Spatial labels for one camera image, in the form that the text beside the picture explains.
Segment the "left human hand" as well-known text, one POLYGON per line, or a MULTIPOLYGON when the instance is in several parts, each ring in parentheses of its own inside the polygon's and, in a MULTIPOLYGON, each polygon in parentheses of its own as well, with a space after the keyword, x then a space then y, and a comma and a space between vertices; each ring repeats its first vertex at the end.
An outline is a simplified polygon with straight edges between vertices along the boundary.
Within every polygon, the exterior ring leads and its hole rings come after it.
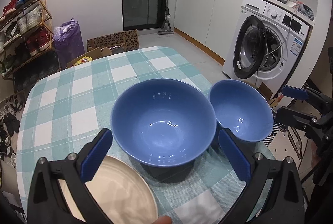
POLYGON ((172 224, 171 217, 164 215, 155 220, 152 224, 172 224))

